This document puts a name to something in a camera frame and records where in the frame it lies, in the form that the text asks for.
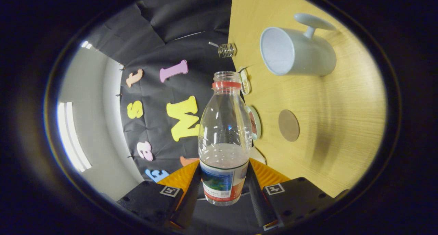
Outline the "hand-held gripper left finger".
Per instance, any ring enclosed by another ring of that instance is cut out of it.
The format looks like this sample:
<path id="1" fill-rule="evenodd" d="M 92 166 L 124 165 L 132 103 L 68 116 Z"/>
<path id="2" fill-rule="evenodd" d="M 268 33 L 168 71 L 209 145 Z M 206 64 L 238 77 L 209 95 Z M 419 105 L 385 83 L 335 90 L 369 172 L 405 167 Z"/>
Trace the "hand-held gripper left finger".
<path id="1" fill-rule="evenodd" d="M 201 175 L 200 161 L 196 160 L 158 183 L 141 182 L 117 203 L 148 223 L 183 230 L 192 220 Z"/>

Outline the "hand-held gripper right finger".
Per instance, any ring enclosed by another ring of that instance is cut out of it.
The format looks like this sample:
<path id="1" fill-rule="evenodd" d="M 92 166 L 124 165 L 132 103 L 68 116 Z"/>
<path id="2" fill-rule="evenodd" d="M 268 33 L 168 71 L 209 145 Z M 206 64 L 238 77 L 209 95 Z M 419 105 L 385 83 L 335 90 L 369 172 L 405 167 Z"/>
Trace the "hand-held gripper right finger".
<path id="1" fill-rule="evenodd" d="M 305 177 L 290 179 L 252 158 L 246 182 L 258 224 L 264 231 L 307 223 L 337 201 Z"/>

